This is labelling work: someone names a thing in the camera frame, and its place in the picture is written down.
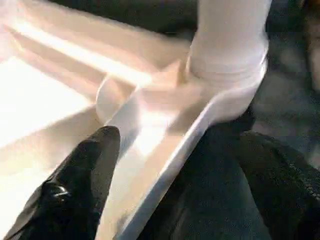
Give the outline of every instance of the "white cylindrical fitting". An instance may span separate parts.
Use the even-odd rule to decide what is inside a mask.
[[[268,51],[265,22],[271,0],[199,0],[189,71],[214,81],[261,68]]]

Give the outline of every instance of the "gloved hand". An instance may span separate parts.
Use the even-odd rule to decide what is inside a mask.
[[[119,148],[119,130],[110,126],[79,143],[35,190],[4,239],[95,239]]]

